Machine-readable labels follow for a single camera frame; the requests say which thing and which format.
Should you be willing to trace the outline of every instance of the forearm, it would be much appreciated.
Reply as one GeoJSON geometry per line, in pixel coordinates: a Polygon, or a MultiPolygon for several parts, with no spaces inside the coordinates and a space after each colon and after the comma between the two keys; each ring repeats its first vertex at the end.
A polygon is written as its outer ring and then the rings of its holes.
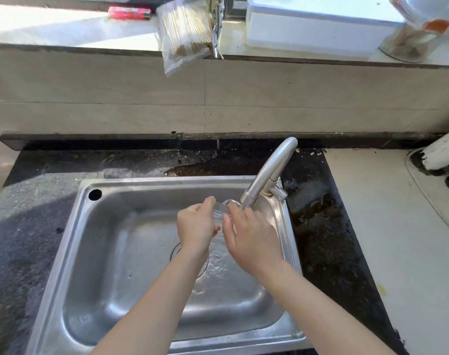
{"type": "Polygon", "coordinates": [[[282,261],[259,279],[320,355],[393,355],[353,316],[282,261]]]}
{"type": "Polygon", "coordinates": [[[180,250],[91,354],[166,354],[203,265],[202,258],[193,251],[180,250]]]}

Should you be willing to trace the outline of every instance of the stainless steel sink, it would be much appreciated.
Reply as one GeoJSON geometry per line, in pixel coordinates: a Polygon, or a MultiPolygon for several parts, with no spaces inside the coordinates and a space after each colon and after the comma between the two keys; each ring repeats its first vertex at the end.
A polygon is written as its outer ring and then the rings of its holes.
{"type": "MultiPolygon", "coordinates": [[[[239,199],[254,177],[83,181],[26,354],[87,354],[180,251],[177,212],[209,195],[239,199]]],[[[254,205],[300,271],[285,202],[254,205]]],[[[258,354],[310,347],[290,316],[213,239],[169,354],[258,354]]]]}

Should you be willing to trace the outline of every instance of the faucet spout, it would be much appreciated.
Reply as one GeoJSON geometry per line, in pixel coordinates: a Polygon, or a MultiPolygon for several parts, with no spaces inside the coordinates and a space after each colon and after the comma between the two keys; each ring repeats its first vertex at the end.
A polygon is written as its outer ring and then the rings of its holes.
{"type": "Polygon", "coordinates": [[[277,147],[252,184],[244,191],[240,200],[244,207],[252,207],[261,192],[266,196],[274,195],[281,201],[287,197],[287,193],[277,185],[277,181],[297,145],[297,138],[289,137],[277,147]]]}

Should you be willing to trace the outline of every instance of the hand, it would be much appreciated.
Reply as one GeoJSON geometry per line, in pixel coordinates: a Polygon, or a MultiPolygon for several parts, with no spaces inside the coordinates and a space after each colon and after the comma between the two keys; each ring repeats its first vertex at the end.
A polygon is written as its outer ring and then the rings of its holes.
{"type": "Polygon", "coordinates": [[[229,253],[239,266],[259,279],[284,260],[274,227],[259,211],[228,204],[232,216],[223,215],[223,234],[229,253]]]}
{"type": "Polygon", "coordinates": [[[213,222],[213,207],[215,197],[211,196],[203,203],[194,204],[185,208],[177,215],[177,230],[182,249],[180,251],[193,251],[208,257],[208,248],[211,239],[220,230],[220,226],[213,222]]]}

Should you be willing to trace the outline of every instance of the white pipe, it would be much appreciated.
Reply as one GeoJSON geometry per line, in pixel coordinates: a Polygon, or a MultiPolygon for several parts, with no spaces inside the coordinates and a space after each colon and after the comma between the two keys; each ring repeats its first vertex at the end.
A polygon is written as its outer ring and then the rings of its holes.
{"type": "Polygon", "coordinates": [[[449,133],[423,150],[422,162],[427,170],[435,170],[449,165],[449,133]]]}

